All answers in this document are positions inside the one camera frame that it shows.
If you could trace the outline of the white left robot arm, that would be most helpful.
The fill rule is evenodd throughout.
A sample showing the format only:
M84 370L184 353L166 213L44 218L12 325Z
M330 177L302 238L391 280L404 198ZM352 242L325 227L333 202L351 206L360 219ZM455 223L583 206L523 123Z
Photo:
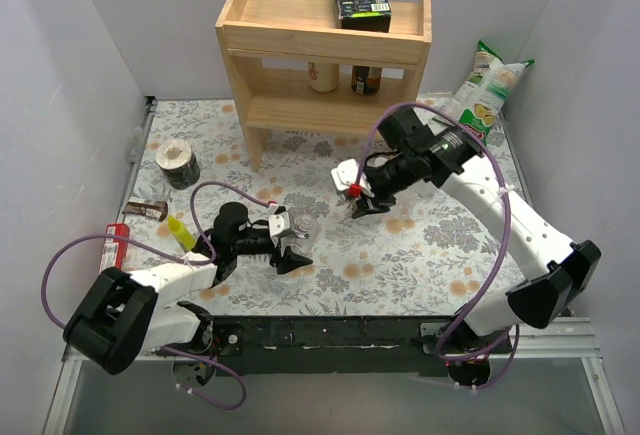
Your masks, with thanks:
M141 352L171 347L209 354L215 344L213 316L188 295L224 282L241 256L263 258L279 274L309 266L319 231L310 214L271 205L266 218L251 221L244 204L228 202L178 262L132 272L103 270L66 324L63 339L109 374L124 371Z

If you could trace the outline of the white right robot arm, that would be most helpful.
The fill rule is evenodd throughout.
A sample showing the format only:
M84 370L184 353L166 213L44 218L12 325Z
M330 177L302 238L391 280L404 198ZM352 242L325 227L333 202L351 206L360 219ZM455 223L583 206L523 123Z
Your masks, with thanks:
M331 171L336 191L353 204L353 218L387 213L396 196L423 181L461 203L495 237L499 251L484 284L436 343L436 352L491 350L521 324L544 329L588 285L602 253L573 241L507 186L495 157L461 123L439 133L424 124L420 103L390 107L374 125L389 151L363 151Z

